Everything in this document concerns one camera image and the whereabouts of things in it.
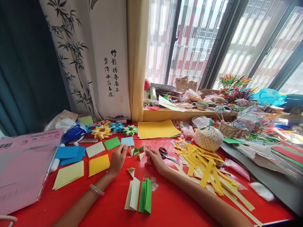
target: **barcode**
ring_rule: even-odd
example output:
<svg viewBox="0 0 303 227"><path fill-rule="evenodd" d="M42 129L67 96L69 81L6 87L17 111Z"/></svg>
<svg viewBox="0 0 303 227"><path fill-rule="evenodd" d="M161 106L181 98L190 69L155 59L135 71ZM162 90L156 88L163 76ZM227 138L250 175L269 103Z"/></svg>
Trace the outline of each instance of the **barcode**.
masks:
<svg viewBox="0 0 303 227"><path fill-rule="evenodd" d="M4 144L0 144L0 149L1 148L8 148L12 145L13 143L4 143Z"/></svg>

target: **red balloon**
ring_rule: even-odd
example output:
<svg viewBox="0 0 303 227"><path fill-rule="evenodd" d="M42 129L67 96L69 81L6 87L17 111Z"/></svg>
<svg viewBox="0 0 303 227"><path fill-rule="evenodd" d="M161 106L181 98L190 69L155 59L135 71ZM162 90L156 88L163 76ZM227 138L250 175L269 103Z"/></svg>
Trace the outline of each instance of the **red balloon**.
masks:
<svg viewBox="0 0 303 227"><path fill-rule="evenodd" d="M147 90L151 87L151 83L149 82L148 79L145 79L145 83L144 83L144 90Z"/></svg>

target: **dark teal curtain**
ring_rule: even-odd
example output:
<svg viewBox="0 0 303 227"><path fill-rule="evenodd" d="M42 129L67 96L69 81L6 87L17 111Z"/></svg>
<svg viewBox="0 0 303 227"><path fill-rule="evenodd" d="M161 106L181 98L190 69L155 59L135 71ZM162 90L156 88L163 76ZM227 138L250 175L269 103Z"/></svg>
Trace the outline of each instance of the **dark teal curtain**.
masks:
<svg viewBox="0 0 303 227"><path fill-rule="evenodd" d="M0 0L0 130L43 131L64 109L68 98L39 0Z"/></svg>

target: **beaded bracelet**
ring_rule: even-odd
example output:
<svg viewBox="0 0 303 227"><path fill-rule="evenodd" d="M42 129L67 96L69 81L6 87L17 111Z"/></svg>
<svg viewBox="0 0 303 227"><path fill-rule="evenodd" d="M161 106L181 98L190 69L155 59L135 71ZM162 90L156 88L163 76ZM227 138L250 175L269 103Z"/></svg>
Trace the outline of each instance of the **beaded bracelet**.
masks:
<svg viewBox="0 0 303 227"><path fill-rule="evenodd" d="M94 192L96 192L98 195L104 195L104 192L102 192L101 190L97 189L97 187L93 184L89 185L91 190L93 190Z"/></svg>

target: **beige curtain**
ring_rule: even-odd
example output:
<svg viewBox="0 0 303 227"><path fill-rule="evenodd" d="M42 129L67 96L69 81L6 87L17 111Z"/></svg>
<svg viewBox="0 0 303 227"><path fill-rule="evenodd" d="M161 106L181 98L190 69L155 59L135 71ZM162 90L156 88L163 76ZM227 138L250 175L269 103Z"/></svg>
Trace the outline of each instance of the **beige curtain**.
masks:
<svg viewBox="0 0 303 227"><path fill-rule="evenodd" d="M149 0L127 0L129 104L133 121L143 120Z"/></svg>

